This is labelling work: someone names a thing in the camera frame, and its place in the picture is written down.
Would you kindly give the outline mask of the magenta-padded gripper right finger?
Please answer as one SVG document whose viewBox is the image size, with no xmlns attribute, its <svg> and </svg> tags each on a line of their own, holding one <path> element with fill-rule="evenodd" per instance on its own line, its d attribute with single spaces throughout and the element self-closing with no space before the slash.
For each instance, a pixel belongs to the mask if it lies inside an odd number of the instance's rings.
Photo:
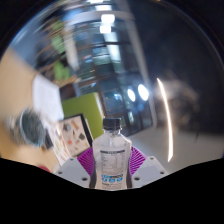
<svg viewBox="0 0 224 224">
<path fill-rule="evenodd" d="M 133 188 L 140 188 L 168 175 L 154 156 L 147 157 L 138 148 L 131 148 L 129 175 Z"/>
</svg>

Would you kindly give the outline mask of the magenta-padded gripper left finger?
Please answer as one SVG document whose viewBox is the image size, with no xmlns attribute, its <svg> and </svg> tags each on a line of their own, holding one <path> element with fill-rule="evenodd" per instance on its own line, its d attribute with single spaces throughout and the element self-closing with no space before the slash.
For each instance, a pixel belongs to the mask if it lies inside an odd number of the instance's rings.
<svg viewBox="0 0 224 224">
<path fill-rule="evenodd" d="M 89 148 L 78 157 L 69 158 L 56 175 L 84 188 L 94 188 L 96 184 L 93 149 Z"/>
</svg>

